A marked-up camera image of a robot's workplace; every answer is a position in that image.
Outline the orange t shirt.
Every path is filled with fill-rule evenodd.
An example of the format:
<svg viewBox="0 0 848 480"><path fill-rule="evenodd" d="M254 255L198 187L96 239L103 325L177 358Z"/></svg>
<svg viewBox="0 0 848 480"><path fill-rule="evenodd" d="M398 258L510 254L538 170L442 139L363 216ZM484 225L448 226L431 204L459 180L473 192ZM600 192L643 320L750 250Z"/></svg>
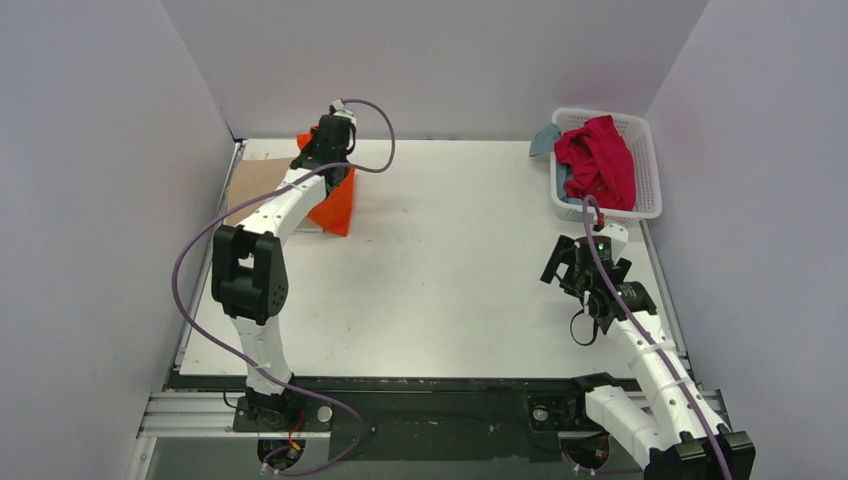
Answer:
<svg viewBox="0 0 848 480"><path fill-rule="evenodd" d="M307 218L324 232L346 237L354 211L355 173L349 170L340 184L314 207Z"/></svg>

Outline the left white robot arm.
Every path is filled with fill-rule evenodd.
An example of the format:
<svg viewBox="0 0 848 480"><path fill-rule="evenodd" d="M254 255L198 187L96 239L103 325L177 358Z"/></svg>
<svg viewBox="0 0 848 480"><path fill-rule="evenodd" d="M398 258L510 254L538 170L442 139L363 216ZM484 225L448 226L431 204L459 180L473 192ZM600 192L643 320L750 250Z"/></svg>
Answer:
<svg viewBox="0 0 848 480"><path fill-rule="evenodd" d="M279 384L293 376L279 327L289 292L283 245L344 180L356 123L347 108L323 115L276 187L287 191L253 208L235 225L220 226L213 236L212 297L231 318L243 354L254 361L248 368L247 396L262 399L259 416L275 430L292 426L299 406Z"/></svg>

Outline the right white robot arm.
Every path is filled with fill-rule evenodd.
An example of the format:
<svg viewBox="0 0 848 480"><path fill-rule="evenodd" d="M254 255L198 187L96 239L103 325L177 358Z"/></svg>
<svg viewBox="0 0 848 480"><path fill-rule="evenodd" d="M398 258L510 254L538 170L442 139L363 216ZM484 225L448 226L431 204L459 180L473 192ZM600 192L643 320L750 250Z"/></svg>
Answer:
<svg viewBox="0 0 848 480"><path fill-rule="evenodd" d="M565 402L569 422L597 424L641 467L645 479L747 479L756 447L708 404L676 353L646 288L626 275L618 239L594 234L560 236L541 281L556 282L581 305L627 362L647 400L635 404L608 374L579 379L582 391Z"/></svg>

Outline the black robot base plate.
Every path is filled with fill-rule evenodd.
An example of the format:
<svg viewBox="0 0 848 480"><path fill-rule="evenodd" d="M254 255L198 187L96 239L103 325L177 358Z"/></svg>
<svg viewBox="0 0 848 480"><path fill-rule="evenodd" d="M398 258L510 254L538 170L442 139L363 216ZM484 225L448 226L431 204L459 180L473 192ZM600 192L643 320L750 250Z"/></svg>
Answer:
<svg viewBox="0 0 848 480"><path fill-rule="evenodd" d="M592 376L577 379L301 377L307 395L227 400L234 431L257 433L272 466L303 465L322 434L345 461L572 460L612 470L621 451L584 412Z"/></svg>

